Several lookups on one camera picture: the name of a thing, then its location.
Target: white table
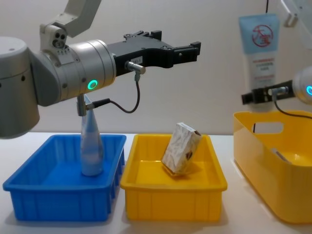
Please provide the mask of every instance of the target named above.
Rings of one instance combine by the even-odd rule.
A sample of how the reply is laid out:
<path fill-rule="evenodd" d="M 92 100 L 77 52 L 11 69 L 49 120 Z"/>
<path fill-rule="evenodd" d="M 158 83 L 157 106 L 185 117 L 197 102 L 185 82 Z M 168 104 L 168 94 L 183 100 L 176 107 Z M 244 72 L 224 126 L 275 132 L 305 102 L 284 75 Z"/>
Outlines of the white table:
<path fill-rule="evenodd" d="M 20 138 L 0 140 L 0 183 L 53 134 L 56 133 L 27 133 Z M 127 160 L 134 134 L 126 136 Z M 218 223 L 131 222 L 125 215 L 122 189 L 106 222 L 20 222 L 15 220 L 9 192 L 0 190 L 0 234 L 312 234 L 312 225 L 284 224 L 270 213 L 233 162 L 233 136 L 211 139 L 228 182 Z"/>

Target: yellow plastic bin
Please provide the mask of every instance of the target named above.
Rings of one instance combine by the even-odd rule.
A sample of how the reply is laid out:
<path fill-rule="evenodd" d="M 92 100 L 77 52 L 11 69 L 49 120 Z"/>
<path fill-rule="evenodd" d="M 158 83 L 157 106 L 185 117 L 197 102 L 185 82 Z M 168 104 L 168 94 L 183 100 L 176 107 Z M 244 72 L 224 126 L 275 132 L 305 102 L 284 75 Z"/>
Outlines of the yellow plastic bin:
<path fill-rule="evenodd" d="M 291 113 L 312 117 L 304 111 Z M 260 122 L 281 122 L 283 130 L 254 134 L 253 125 Z M 234 158 L 273 213 L 285 222 L 312 223 L 311 133 L 311 119 L 280 112 L 234 114 Z"/>
<path fill-rule="evenodd" d="M 172 177 L 161 163 L 171 135 L 136 135 L 121 187 L 133 220 L 218 221 L 227 182 L 209 136 L 203 136 L 190 173 Z"/>

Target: tissue box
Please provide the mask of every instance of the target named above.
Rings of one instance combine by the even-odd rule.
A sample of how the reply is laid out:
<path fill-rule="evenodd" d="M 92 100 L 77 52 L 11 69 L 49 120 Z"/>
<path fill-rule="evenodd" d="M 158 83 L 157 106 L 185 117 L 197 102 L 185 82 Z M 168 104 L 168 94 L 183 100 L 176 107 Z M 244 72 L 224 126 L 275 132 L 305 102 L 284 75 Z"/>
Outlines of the tissue box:
<path fill-rule="evenodd" d="M 194 152 L 202 136 L 185 123 L 178 123 L 169 145 L 162 158 L 162 163 L 174 174 L 187 173 Z"/>

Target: white wall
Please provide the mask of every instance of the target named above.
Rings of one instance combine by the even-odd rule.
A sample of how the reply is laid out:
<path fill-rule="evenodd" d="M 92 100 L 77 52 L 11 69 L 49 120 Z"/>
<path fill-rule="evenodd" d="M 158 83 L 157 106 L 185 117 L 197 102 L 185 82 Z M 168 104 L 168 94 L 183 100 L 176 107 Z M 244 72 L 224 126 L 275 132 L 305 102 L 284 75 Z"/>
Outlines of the white wall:
<path fill-rule="evenodd" d="M 245 92 L 238 17 L 265 11 L 266 0 L 102 0 L 91 29 L 70 39 L 101 39 L 107 44 L 139 30 L 163 31 L 173 46 L 201 41 L 197 62 L 172 69 L 150 67 L 140 80 L 141 103 L 131 115 L 115 106 L 95 110 L 101 132 L 171 132 L 184 121 L 203 133 L 230 134 L 232 114 L 244 111 Z M 270 0 L 276 12 L 279 0 Z M 66 0 L 0 0 L 0 36 L 24 40 L 39 49 L 39 24 L 62 12 Z M 277 81 L 292 79 L 312 64 L 312 54 L 300 44 L 293 29 L 281 29 Z M 130 109 L 136 101 L 133 74 L 118 77 L 109 87 L 90 94 L 92 100 L 111 98 Z M 284 109 L 309 110 L 299 101 L 281 101 Z M 76 101 L 40 108 L 33 131 L 79 132 Z"/>

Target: basket handle hole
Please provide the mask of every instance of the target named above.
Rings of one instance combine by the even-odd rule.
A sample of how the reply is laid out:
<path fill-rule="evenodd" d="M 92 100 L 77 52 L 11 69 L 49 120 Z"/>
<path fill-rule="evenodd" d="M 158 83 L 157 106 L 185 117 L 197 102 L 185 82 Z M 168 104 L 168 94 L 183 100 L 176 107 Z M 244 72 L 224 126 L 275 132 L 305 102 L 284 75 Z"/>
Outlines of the basket handle hole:
<path fill-rule="evenodd" d="M 251 131 L 256 134 L 277 134 L 284 130 L 284 124 L 281 122 L 256 122 L 252 125 Z"/>

